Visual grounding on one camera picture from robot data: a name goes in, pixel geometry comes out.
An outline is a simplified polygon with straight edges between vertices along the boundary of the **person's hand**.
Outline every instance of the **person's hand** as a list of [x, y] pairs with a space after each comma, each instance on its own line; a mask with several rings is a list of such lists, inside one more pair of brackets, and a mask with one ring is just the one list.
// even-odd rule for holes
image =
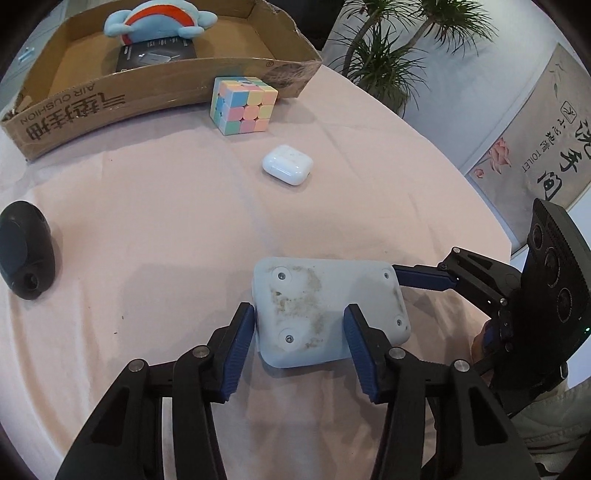
[[[476, 362], [479, 362], [480, 360], [482, 360], [484, 358], [484, 351], [482, 349], [482, 342], [484, 340], [484, 332], [486, 330], [486, 325], [487, 323], [484, 324], [484, 326], [482, 327], [482, 330], [480, 331], [480, 333], [478, 335], [476, 335], [474, 337], [474, 341], [472, 342], [472, 348], [470, 349], [470, 353], [472, 354], [472, 365], [474, 365]], [[489, 385], [491, 383], [492, 380], [492, 374], [493, 372], [487, 372], [484, 375], [482, 375], [482, 379], [486, 382], [486, 385]]]
[[486, 330], [486, 323], [478, 335], [474, 337], [470, 353], [472, 354], [472, 364], [479, 362], [484, 358], [484, 351], [482, 350], [482, 341], [484, 339], [484, 332]]

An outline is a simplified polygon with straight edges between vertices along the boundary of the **chinese characters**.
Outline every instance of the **chinese characters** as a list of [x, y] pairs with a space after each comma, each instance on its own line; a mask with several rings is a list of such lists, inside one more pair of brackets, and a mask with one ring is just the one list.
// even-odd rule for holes
[[536, 150], [523, 163], [522, 168], [523, 168], [524, 172], [528, 171], [531, 168], [531, 166], [535, 162], [537, 162], [544, 153], [546, 153], [548, 150], [550, 150], [554, 146], [554, 144], [557, 142], [558, 137], [563, 134], [564, 130], [562, 128], [565, 123], [564, 119], [559, 118], [556, 121], [558, 122], [558, 125], [554, 125], [552, 127], [552, 129], [548, 133], [546, 133], [546, 135], [545, 135], [546, 138], [540, 142], [540, 148], [542, 149], [542, 151], [540, 152], [539, 149]]
[[61, 129], [77, 118], [94, 115], [117, 105], [125, 105], [125, 94], [107, 98], [102, 92], [94, 93], [42, 117], [27, 127], [27, 134], [31, 140], [40, 140], [43, 135], [50, 134], [52, 130]]
[[562, 179], [553, 171], [550, 173], [544, 172], [544, 174], [538, 179], [538, 184], [544, 182], [546, 201], [550, 201], [554, 198], [554, 195], [562, 188]]
[[560, 171], [569, 171], [571, 168], [574, 168], [574, 172], [579, 173], [577, 171], [577, 163], [582, 158], [580, 152], [569, 148], [568, 154], [565, 155], [564, 152], [560, 152], [560, 156], [568, 162], [565, 167], [562, 166], [562, 163], [560, 164]]
[[583, 142], [585, 146], [583, 147], [585, 150], [585, 154], [591, 160], [591, 153], [587, 151], [588, 148], [591, 148], [591, 131], [589, 130], [589, 121], [585, 120], [585, 122], [581, 122], [581, 126], [577, 129], [574, 137]]

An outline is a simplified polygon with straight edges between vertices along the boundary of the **black product box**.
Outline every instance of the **black product box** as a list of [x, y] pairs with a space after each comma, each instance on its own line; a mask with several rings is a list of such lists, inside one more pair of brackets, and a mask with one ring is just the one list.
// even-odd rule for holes
[[124, 72], [146, 65], [196, 58], [191, 40], [181, 37], [159, 38], [121, 47], [115, 71]]

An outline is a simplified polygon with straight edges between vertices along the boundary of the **pink lotus flower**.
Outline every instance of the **pink lotus flower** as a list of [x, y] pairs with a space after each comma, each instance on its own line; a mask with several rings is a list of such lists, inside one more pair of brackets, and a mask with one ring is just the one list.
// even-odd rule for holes
[[488, 154], [491, 156], [491, 168], [495, 172], [501, 173], [502, 165], [511, 166], [511, 162], [509, 162], [509, 147], [507, 147], [503, 137], [500, 137], [500, 139], [496, 141], [488, 151]]

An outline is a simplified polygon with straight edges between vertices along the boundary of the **toilet sign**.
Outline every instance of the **toilet sign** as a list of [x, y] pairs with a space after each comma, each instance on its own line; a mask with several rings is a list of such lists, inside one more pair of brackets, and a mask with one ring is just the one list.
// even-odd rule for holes
[[561, 45], [523, 108], [468, 175], [521, 245], [535, 198], [569, 207], [591, 183], [591, 78]]

